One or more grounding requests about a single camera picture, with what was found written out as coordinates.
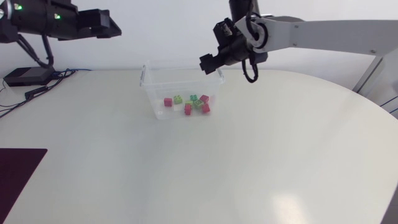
white table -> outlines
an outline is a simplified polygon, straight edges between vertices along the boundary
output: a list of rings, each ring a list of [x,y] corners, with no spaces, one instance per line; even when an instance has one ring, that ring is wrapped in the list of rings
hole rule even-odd
[[[49,149],[6,223],[382,220],[398,181],[396,119],[310,76],[224,73],[209,117],[156,120],[140,72],[118,71],[79,72],[0,119],[0,147]]]

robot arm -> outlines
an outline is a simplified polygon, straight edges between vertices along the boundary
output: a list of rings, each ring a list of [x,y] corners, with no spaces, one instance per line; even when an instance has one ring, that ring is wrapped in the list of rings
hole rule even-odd
[[[48,63],[39,60],[20,32],[42,36]],[[0,43],[17,42],[44,68],[53,65],[47,37],[75,40],[111,38],[121,33],[108,10],[78,11],[70,0],[5,0],[0,5]]]
[[[209,74],[223,65],[242,62],[246,78],[257,80],[257,63],[267,60],[273,50],[298,47],[334,50],[383,57],[398,48],[398,21],[313,21],[294,17],[260,16],[256,0],[230,0],[246,4],[247,11],[238,14],[231,7],[234,21],[225,19],[216,25],[219,54],[200,58],[201,68]],[[255,77],[246,72],[244,61],[250,60]]]

black device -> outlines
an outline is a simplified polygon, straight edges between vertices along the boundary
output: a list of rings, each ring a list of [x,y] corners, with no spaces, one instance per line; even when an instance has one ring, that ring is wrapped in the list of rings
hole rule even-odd
[[[54,68],[17,68],[4,77],[9,86],[47,85],[52,80]]]
[[[247,23],[252,16],[260,17],[257,0],[229,0],[232,20],[226,18],[219,22],[213,29],[218,42],[218,55],[206,54],[200,57],[200,67],[206,74],[214,72],[223,65],[233,65],[242,62],[243,72],[249,82],[255,82],[258,77],[257,64],[265,62],[268,53],[255,53],[248,44],[247,39],[235,27],[235,22],[246,16]],[[249,78],[246,72],[246,59],[253,67],[254,78]]]
[[[38,58],[19,32],[42,36],[48,63]],[[44,68],[50,68],[54,63],[47,37],[58,40],[102,39],[121,34],[108,10],[78,11],[71,0],[5,0],[0,5],[0,43],[17,42]]]

green led light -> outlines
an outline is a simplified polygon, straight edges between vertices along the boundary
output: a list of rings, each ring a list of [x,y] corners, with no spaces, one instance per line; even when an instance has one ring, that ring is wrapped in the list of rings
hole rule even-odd
[[[22,10],[22,6],[20,4],[14,4],[14,9],[15,10]]]

green block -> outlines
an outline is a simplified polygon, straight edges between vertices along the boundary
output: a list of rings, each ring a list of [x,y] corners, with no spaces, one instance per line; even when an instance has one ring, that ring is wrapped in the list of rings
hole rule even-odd
[[[191,95],[190,97],[189,97],[192,101],[196,101],[196,100],[198,100],[198,96],[196,96],[196,95]]]
[[[180,95],[174,97],[174,104],[182,103],[182,97]]]
[[[196,109],[200,109],[205,103],[202,100],[196,100],[195,102],[193,102],[193,106]]]

